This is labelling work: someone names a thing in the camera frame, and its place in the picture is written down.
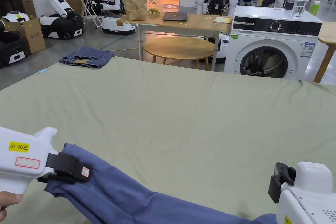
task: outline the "red-bordered sticker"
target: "red-bordered sticker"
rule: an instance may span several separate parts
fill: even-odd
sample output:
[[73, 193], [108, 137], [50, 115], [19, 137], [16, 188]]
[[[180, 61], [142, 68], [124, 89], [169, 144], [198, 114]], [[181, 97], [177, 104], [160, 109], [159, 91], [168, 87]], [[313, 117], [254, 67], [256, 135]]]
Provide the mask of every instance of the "red-bordered sticker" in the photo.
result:
[[87, 169], [86, 167], [83, 167], [83, 169], [82, 169], [82, 175], [84, 176], [84, 177], [89, 177], [89, 174], [90, 174], [90, 169]]
[[16, 158], [15, 166], [31, 168], [31, 169], [39, 169], [40, 168], [40, 160], [31, 159], [26, 157], [18, 156]]

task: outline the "human hand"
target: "human hand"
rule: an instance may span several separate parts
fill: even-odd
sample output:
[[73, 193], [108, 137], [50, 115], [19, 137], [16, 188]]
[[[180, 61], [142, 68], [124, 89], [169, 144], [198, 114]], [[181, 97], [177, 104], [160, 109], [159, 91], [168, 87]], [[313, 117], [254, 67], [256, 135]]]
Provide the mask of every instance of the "human hand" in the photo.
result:
[[22, 194], [13, 194], [9, 192], [0, 192], [0, 222], [6, 218], [6, 207], [15, 205], [22, 201]]

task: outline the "washing machine door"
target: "washing machine door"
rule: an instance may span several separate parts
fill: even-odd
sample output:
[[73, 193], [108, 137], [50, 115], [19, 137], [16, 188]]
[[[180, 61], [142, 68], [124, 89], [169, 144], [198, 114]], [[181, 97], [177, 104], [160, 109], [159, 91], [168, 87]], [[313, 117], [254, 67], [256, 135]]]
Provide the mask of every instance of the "washing machine door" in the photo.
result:
[[272, 46], [256, 47], [240, 62], [240, 74], [284, 78], [288, 70], [285, 54]]
[[280, 40], [253, 39], [256, 41], [237, 54], [234, 73], [292, 79], [292, 73], [297, 70], [297, 57], [292, 48]]

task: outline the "plastic bag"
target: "plastic bag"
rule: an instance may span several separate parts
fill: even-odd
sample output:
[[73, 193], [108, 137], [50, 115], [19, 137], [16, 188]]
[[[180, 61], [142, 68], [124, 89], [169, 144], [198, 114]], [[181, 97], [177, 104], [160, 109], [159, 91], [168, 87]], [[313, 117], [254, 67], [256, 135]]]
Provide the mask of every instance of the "plastic bag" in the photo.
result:
[[147, 0], [124, 0], [124, 7], [130, 21], [146, 19]]
[[147, 9], [149, 14], [162, 14], [163, 0], [147, 0]]

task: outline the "bed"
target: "bed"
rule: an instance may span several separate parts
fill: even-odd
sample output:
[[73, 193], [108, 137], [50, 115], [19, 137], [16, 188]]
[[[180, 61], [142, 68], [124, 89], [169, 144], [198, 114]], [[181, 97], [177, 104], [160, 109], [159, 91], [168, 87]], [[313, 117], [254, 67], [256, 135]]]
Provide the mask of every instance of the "bed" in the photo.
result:
[[[149, 189], [254, 219], [275, 213], [276, 162], [336, 173], [336, 86], [115, 57], [100, 70], [56, 64], [0, 91], [0, 125], [58, 129]], [[33, 181], [4, 223], [89, 224]]]

